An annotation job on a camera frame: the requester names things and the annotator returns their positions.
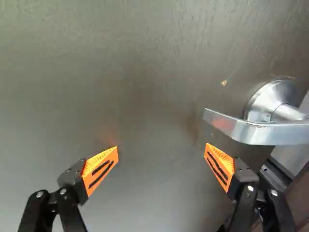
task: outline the lever handle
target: lever handle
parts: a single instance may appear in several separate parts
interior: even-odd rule
[[[250,145],[309,143],[309,120],[250,122],[205,108],[203,119],[230,138]]]
[[[230,138],[244,144],[308,144],[309,118],[295,107],[296,91],[291,79],[274,80],[266,83],[250,98],[244,119],[207,108],[203,118]]]

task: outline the screw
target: screw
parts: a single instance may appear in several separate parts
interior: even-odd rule
[[[251,185],[248,185],[248,190],[253,192],[254,191],[254,188],[251,186]]]
[[[43,194],[44,194],[43,191],[37,192],[36,198],[40,198],[41,196],[43,196]]]
[[[270,193],[271,193],[271,195],[273,195],[273,196],[275,196],[275,197],[278,197],[278,192],[277,192],[276,190],[272,189],[272,190],[270,191]]]
[[[63,194],[65,194],[67,192],[67,190],[65,189],[65,188],[62,188],[61,190],[60,190],[60,195],[63,195]]]

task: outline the door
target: door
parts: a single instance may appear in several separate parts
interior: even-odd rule
[[[240,117],[281,75],[305,93],[308,7],[2,0],[3,231],[17,230],[31,193],[56,190],[71,164],[114,145],[119,163],[82,208],[89,231],[215,231],[232,205],[205,143],[256,171],[273,147],[232,141],[203,122],[203,109]]]

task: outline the silver door handle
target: silver door handle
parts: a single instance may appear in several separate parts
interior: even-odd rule
[[[248,103],[246,119],[228,116],[208,108],[204,110],[203,119],[230,138],[245,144],[307,144],[309,119],[297,108],[287,104],[287,98],[292,102],[294,95],[290,85],[290,80],[278,80],[259,89],[256,93],[258,95],[255,94]]]

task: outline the metal door surface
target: metal door surface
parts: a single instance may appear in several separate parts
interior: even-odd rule
[[[0,1],[0,225],[56,190],[78,159],[117,145],[119,163],[82,207],[99,231],[215,231],[232,205],[205,143],[258,170],[272,147],[203,122],[241,117],[278,76],[309,79],[306,0]]]

